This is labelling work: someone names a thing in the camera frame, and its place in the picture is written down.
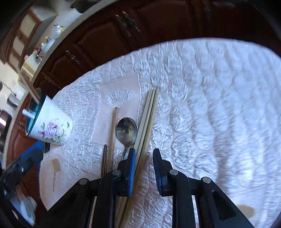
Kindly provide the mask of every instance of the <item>metal spoon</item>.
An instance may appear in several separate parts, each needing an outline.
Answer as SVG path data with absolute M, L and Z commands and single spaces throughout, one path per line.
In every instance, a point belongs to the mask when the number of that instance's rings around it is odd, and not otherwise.
M 138 134 L 136 122 L 129 117 L 121 119 L 116 126 L 116 136 L 120 143 L 125 146 L 122 159 L 124 160 L 127 149 L 136 142 Z

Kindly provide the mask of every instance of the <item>white handle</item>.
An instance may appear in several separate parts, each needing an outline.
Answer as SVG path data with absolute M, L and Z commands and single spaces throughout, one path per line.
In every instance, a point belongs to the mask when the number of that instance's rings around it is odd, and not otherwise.
M 35 115 L 33 115 L 32 113 L 30 113 L 29 111 L 27 111 L 26 109 L 23 109 L 22 110 L 22 114 L 23 115 L 25 115 L 25 116 L 27 116 L 27 117 L 29 117 L 29 118 L 31 118 L 31 119 L 35 119 Z

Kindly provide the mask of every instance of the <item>round table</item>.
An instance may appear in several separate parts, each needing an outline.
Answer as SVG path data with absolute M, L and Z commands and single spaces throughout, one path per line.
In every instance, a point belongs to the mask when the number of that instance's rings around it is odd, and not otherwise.
M 134 51 L 84 74 L 54 102 L 73 119 L 63 146 L 51 145 L 40 168 L 47 209 L 80 178 L 100 178 L 111 116 L 140 123 L 146 95 L 160 88 L 152 137 L 129 227 L 171 227 L 171 197 L 157 191 L 152 151 L 188 177 L 210 177 L 238 206 L 253 208 L 255 227 L 281 211 L 280 58 L 237 40 L 176 40 Z M 114 166 L 123 147 L 116 140 Z M 52 160 L 60 172 L 54 180 Z

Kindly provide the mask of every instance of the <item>chopstick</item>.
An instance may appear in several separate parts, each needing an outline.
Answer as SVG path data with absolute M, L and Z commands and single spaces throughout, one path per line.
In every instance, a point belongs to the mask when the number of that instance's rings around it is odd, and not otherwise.
M 101 161 L 101 178 L 106 174 L 107 145 L 103 146 L 103 159 Z
M 19 73 L 19 76 L 23 79 L 25 86 L 27 87 L 29 93 L 31 94 L 32 98 L 35 100 L 35 102 L 37 104 L 39 104 L 40 101 L 40 96 L 37 93 L 36 89 L 34 88 L 34 86 L 32 85 L 32 83 L 29 81 L 29 78 L 22 74 L 21 72 Z
M 142 119 L 140 122 L 140 128 L 137 135 L 137 140 L 135 143 L 136 154 L 136 172 L 135 172 L 135 181 L 133 194 L 136 194 L 136 185 L 140 179 L 141 173 L 143 171 L 143 166 L 146 160 L 147 149 L 149 141 L 151 138 L 151 131 L 153 127 L 154 114 L 156 111 L 157 100 L 158 100 L 159 89 L 149 91 Z M 123 228 L 127 227 L 129 219 L 131 217 L 133 208 L 133 199 L 122 197 L 119 201 L 117 207 L 117 216 L 116 216 L 116 227 Z
M 112 117 L 108 161 L 106 164 L 106 173 L 113 170 L 113 158 L 114 158 L 114 147 L 115 147 L 115 139 L 116 139 L 116 125 L 117 125 L 117 120 L 118 120 L 118 114 L 119 114 L 119 108 L 116 107 L 113 111 L 113 117 Z

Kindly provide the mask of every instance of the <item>white floral cup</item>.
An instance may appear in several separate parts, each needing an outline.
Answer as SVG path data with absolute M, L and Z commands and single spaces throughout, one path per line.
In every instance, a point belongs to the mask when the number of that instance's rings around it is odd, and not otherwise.
M 26 135 L 40 141 L 64 145 L 72 132 L 72 119 L 48 96 L 42 94 L 39 105 L 31 98 L 28 111 L 35 116 L 27 117 Z

